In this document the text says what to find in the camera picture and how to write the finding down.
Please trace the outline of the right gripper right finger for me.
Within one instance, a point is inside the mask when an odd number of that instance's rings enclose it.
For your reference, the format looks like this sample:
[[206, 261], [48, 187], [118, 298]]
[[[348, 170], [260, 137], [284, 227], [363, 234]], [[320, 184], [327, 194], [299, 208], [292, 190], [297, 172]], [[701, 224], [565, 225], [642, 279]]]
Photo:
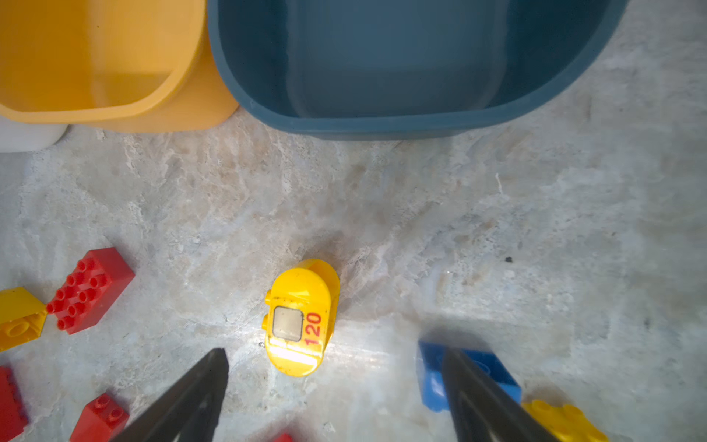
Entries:
[[445, 352], [441, 374], [459, 441], [556, 440], [462, 351]]

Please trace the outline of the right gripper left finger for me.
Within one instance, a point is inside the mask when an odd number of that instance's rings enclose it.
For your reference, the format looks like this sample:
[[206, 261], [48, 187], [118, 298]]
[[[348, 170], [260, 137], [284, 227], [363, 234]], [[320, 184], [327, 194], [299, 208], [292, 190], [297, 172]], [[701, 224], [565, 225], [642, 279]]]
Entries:
[[228, 386], [228, 371], [226, 350], [211, 350], [114, 439], [213, 440]]

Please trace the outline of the blue lego brick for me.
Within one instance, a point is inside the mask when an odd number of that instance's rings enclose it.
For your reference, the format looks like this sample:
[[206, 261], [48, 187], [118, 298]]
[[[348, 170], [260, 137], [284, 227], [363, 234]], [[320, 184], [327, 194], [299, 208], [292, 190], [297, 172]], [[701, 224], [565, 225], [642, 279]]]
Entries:
[[[447, 346], [428, 341], [418, 342], [416, 373], [422, 403], [429, 410], [440, 413], [449, 410], [441, 367]], [[490, 352], [462, 349], [486, 375], [488, 375], [516, 403], [521, 402], [522, 389], [501, 360]]]

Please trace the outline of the yellow small lego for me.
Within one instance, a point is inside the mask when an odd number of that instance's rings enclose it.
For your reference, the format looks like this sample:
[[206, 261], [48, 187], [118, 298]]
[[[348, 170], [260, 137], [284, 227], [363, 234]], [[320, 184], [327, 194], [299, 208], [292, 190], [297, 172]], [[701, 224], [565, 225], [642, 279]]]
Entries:
[[554, 407], [545, 401], [534, 400], [522, 403], [521, 406], [560, 441], [609, 442], [608, 436], [599, 431], [574, 405]]

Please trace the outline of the yellow rounded 120 lego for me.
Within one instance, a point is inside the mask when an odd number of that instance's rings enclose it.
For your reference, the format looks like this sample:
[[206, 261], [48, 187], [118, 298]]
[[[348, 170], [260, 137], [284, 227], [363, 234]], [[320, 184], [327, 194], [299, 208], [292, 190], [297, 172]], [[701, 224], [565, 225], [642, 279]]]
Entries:
[[303, 378], [320, 367], [335, 330], [340, 293], [336, 271], [319, 259], [305, 260], [274, 280], [265, 297], [264, 346], [280, 372]]

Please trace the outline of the red long lego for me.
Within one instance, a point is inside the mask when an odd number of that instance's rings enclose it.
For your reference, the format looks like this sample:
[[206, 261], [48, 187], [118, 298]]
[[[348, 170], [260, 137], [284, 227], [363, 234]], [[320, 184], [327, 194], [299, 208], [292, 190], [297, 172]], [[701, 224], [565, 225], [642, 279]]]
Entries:
[[20, 389], [16, 385], [12, 370], [1, 368], [1, 442], [9, 442], [21, 435], [29, 423], [22, 403]]
[[66, 276], [47, 304], [57, 328], [69, 335], [97, 325], [133, 281], [131, 267], [116, 248], [90, 250]]

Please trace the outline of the yellow square lego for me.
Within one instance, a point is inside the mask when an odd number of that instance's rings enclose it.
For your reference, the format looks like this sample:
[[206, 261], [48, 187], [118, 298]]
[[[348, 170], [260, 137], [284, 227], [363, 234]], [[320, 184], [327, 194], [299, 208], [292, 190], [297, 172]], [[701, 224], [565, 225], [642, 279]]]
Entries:
[[1, 351], [38, 339], [47, 318], [46, 306], [23, 287], [1, 291]]

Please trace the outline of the white plastic container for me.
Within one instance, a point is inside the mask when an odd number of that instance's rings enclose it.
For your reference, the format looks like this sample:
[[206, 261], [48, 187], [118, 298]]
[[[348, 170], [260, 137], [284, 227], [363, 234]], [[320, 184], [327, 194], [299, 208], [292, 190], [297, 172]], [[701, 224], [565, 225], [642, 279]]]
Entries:
[[0, 152], [23, 153], [55, 145], [67, 131], [67, 124], [30, 124], [0, 118]]

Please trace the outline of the dark teal plastic container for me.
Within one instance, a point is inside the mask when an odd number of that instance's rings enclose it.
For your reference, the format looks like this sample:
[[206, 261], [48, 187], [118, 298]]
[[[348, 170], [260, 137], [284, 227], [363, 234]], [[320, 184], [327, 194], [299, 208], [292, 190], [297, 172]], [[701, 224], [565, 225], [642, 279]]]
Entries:
[[623, 1], [212, 1], [219, 74], [262, 123], [327, 140], [517, 119], [596, 60]]

